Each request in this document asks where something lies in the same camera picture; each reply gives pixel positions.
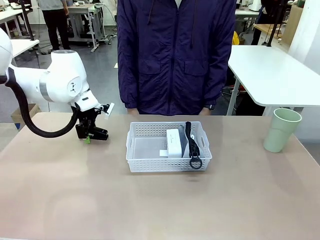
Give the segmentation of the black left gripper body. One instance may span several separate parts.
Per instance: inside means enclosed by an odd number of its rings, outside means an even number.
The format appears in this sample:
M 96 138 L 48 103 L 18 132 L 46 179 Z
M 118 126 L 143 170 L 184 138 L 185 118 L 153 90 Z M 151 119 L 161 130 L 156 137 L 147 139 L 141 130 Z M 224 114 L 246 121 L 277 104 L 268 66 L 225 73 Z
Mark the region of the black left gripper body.
M 79 139 L 99 139 L 99 131 L 96 127 L 96 118 L 101 113 L 95 108 L 87 111 L 80 111 L 78 114 L 79 124 L 75 125 L 77 136 Z

